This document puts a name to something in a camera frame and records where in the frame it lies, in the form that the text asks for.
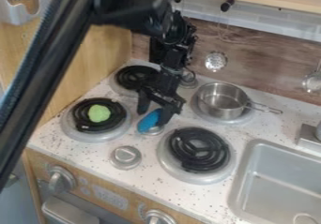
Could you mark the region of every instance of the black coil burner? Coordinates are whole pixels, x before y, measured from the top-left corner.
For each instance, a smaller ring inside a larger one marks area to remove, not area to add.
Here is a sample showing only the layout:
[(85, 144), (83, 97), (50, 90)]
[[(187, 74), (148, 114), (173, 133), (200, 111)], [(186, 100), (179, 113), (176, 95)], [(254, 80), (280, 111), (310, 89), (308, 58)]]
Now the black coil burner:
[[(105, 106), (111, 112), (106, 121), (94, 123), (89, 119), (88, 112), (93, 105)], [(126, 110), (118, 102), (108, 98), (86, 99), (72, 108), (72, 117), (76, 128), (81, 132), (101, 133), (120, 126), (126, 119)]]
[(218, 135), (197, 127), (177, 129), (169, 137), (172, 154), (187, 172), (208, 172), (222, 167), (230, 150)]
[(120, 69), (115, 79), (119, 85), (128, 90), (139, 90), (144, 81), (153, 81), (159, 72), (146, 66), (129, 66)]

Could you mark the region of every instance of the blue sponge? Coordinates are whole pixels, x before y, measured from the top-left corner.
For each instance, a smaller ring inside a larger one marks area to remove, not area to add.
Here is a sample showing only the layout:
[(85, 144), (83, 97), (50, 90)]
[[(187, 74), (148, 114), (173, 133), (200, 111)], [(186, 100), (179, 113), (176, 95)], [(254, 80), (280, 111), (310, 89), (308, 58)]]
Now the blue sponge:
[(152, 127), (154, 127), (160, 120), (161, 109), (156, 109), (155, 111), (144, 117), (137, 125), (137, 130), (140, 133), (145, 133)]

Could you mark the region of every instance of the small saucepan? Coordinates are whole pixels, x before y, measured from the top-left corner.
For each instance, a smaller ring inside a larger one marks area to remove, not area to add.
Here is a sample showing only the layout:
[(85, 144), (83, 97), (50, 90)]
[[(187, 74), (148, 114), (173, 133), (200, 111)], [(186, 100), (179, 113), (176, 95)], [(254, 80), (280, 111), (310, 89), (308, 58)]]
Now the small saucepan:
[(244, 109), (283, 113), (251, 101), (242, 89), (225, 82), (212, 82), (201, 86), (197, 91), (197, 104), (202, 112), (222, 120), (234, 120), (243, 113)]

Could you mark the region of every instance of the sink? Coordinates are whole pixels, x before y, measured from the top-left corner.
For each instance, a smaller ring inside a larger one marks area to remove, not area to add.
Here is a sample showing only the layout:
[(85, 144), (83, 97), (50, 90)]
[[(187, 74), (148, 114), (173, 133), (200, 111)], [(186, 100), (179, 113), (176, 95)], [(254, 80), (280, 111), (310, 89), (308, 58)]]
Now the sink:
[(228, 205), (253, 224), (321, 224), (321, 158), (268, 141), (248, 143)]

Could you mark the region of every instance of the white countertop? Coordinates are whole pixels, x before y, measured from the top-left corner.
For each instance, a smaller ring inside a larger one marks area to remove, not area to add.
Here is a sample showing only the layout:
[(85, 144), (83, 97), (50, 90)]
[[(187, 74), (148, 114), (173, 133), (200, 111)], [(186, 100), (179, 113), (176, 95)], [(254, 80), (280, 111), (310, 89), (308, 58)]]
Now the white countertop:
[[(144, 63), (138, 60), (132, 62), (136, 65)], [(213, 82), (204, 77), (198, 79), (200, 84)], [(242, 89), (253, 101), (283, 110), (283, 114), (256, 112), (250, 122), (232, 127), (210, 124), (191, 110), (190, 98), (197, 89), (180, 88), (178, 93), (188, 102), (183, 112), (176, 115), (166, 126), (164, 133), (178, 127), (207, 128), (233, 145), (237, 153), (238, 164), (243, 149), (249, 141), (264, 139), (296, 148), (295, 138), (301, 124), (316, 126), (321, 120), (321, 107), (319, 106), (245, 87)], [(141, 117), (135, 111), (137, 103), (135, 98), (122, 97), (115, 93), (109, 86), (109, 79), (100, 82), (80, 99), (89, 97), (113, 98), (130, 107), (133, 117), (130, 130), (124, 136), (106, 143), (76, 142), (62, 132), (59, 125), (60, 115), (58, 115), (34, 133), (28, 147), (195, 217), (204, 223), (248, 223), (237, 218), (227, 206), (229, 189), (236, 170), (224, 181), (208, 186), (197, 186), (178, 181), (170, 176), (158, 162), (156, 148), (162, 135), (142, 136), (136, 132), (136, 124)], [(133, 145), (142, 152), (143, 161), (134, 170), (121, 171), (109, 162), (111, 152), (122, 145)]]

